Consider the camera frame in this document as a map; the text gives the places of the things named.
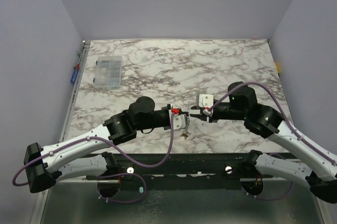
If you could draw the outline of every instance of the gray wall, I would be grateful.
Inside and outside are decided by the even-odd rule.
[[[11,180],[27,145],[58,140],[82,41],[61,0],[1,0],[0,47],[0,223],[28,223],[35,197]]]
[[[337,0],[294,0],[270,42],[295,125],[334,153],[336,30]]]
[[[271,38],[292,0],[62,0],[88,40]]]

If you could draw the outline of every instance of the marble tabletop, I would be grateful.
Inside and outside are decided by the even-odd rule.
[[[93,85],[99,56],[123,58],[122,83],[118,90]],[[267,40],[106,40],[92,41],[80,83],[67,139],[89,131],[135,102],[151,97],[156,110],[174,103],[186,111],[199,93],[216,99],[237,81],[257,81],[276,95],[285,113],[290,112]],[[260,87],[254,87],[260,103],[275,107]],[[260,136],[250,133],[242,121],[208,124],[191,118],[190,136],[175,131],[172,153],[284,152]],[[127,153],[165,153],[169,130],[139,132],[137,138],[119,145]]]

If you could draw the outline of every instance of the plastic storage box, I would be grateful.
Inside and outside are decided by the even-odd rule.
[[[98,57],[96,65],[94,79],[94,86],[96,88],[117,89],[121,86],[121,56]]]

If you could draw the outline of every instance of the wire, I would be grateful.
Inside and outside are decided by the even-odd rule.
[[[222,98],[220,98],[215,104],[213,104],[210,108],[208,108],[208,111],[212,111],[218,104],[220,104],[226,97],[228,97],[229,95],[231,95],[233,92],[235,92],[236,90],[240,89],[243,86],[246,85],[257,85],[260,86],[262,88],[264,88],[267,93],[270,95],[270,97],[273,99],[273,101],[275,102],[277,108],[280,110],[280,113],[282,114],[282,117],[285,121],[285,123],[288,125],[288,127],[290,128],[290,130],[296,135],[296,137],[298,138],[298,140],[301,140],[305,145],[307,145],[309,148],[311,148],[313,151],[315,151],[317,154],[319,154],[320,156],[324,157],[325,159],[329,160],[333,165],[336,164],[336,161],[332,158],[330,158],[328,155],[326,155],[325,153],[323,153],[321,150],[319,150],[318,148],[316,148],[314,145],[312,145],[309,141],[307,141],[302,135],[300,135],[297,130],[292,126],[292,124],[290,123],[289,119],[286,117],[280,103],[277,101],[276,96],[262,83],[258,83],[258,82],[246,82],[246,83],[242,83],[239,84],[238,86],[234,87],[233,89],[231,89],[230,91],[228,91],[226,93],[226,95],[224,95]]]
[[[273,156],[273,155],[276,155],[278,157],[280,157],[281,159],[285,160],[285,158],[283,156],[281,156],[280,154],[278,153],[270,153],[269,154],[270,156]],[[245,189],[243,189],[242,187],[242,190],[250,197],[254,198],[254,199],[258,199],[258,200],[263,200],[263,201],[277,201],[277,200],[281,200],[281,199],[284,199],[285,197],[287,197],[293,190],[294,190],[294,186],[295,186],[295,183],[292,181],[291,182],[291,185],[290,185],[290,188],[288,189],[288,191],[283,194],[282,196],[279,196],[279,197],[275,197],[275,198],[265,198],[265,197],[259,197],[259,196],[254,196],[254,195],[251,195],[249,194]]]
[[[173,139],[174,139],[174,129],[173,129],[173,123],[174,123],[174,113],[171,114],[171,136],[170,136],[170,144],[168,145],[168,150],[167,150],[167,153],[165,154],[164,158],[156,163],[156,164],[143,164],[143,163],[140,163],[136,160],[134,160],[133,158],[129,157],[126,153],[124,153],[119,147],[117,147],[113,142],[111,141],[108,141],[108,140],[105,140],[104,138],[101,138],[101,137],[90,137],[90,140],[94,139],[94,140],[100,140],[100,141],[103,141],[105,143],[107,143],[108,145],[112,146],[114,149],[116,149],[119,153],[121,153],[122,156],[124,156],[125,158],[127,158],[128,160],[130,160],[131,162],[133,162],[134,164],[138,165],[138,166],[141,166],[141,167],[144,167],[144,168],[156,168],[156,167],[159,167],[160,165],[162,165],[170,156],[170,153],[171,153],[171,150],[172,150],[172,146],[173,146]],[[58,153],[59,151],[63,150],[63,149],[66,149],[66,148],[69,148],[70,146],[73,146],[75,144],[78,144],[80,142],[83,142],[83,141],[88,141],[88,138],[82,138],[82,139],[79,139],[79,140],[76,140],[76,141],[73,141],[71,143],[68,143],[62,147],[59,147],[58,149],[55,149],[53,150],[53,153]],[[51,154],[50,153],[47,153],[47,154],[44,154],[28,163],[26,163],[24,166],[22,166],[14,175],[13,179],[12,179],[12,185],[14,186],[26,186],[28,185],[28,182],[25,182],[25,183],[17,183],[16,182],[16,179],[17,177],[20,175],[20,173],[22,171],[24,171],[26,168],[28,168],[29,166],[33,165],[35,162],[39,161],[39,160],[42,160],[46,157],[49,157]]]
[[[139,202],[141,201],[143,198],[145,198],[146,196],[146,182],[145,180],[138,174],[135,174],[135,173],[119,173],[119,174],[115,174],[115,175],[110,175],[110,176],[97,176],[97,178],[115,178],[115,177],[119,177],[119,176],[135,176],[135,177],[138,177],[143,185],[144,185],[144,191],[142,192],[142,195],[137,198],[137,199],[134,199],[134,200],[129,200],[129,201],[123,201],[123,200],[117,200],[117,199],[111,199],[111,198],[104,198],[102,195],[101,195],[101,192],[100,192],[100,189],[98,189],[98,194],[100,195],[98,199],[104,199],[104,200],[107,200],[107,201],[110,201],[110,202],[115,202],[115,203],[121,203],[121,204],[132,204],[132,203],[136,203],[136,202]]]
[[[258,177],[255,179],[255,185],[257,186],[258,179],[260,178],[260,181],[262,182],[262,175],[259,174]]]

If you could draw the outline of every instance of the black metal frame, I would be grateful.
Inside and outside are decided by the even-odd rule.
[[[286,159],[297,159],[290,153],[280,153],[280,155]],[[154,164],[161,161],[165,154],[130,154],[129,156],[144,164]],[[147,190],[241,190],[240,179],[255,179],[258,176],[254,170],[242,169],[243,161],[249,156],[250,153],[171,154],[164,164],[152,169],[134,165],[121,154],[115,154],[114,159],[120,173],[132,167],[134,173],[141,175],[146,182]],[[232,167],[230,174],[225,171],[227,166]],[[92,176],[87,176],[87,179],[97,180]],[[133,176],[121,177],[120,184],[98,182],[101,194],[106,196],[111,196],[109,191],[116,193],[116,188],[119,187],[121,190],[138,191],[141,186],[140,180]]]

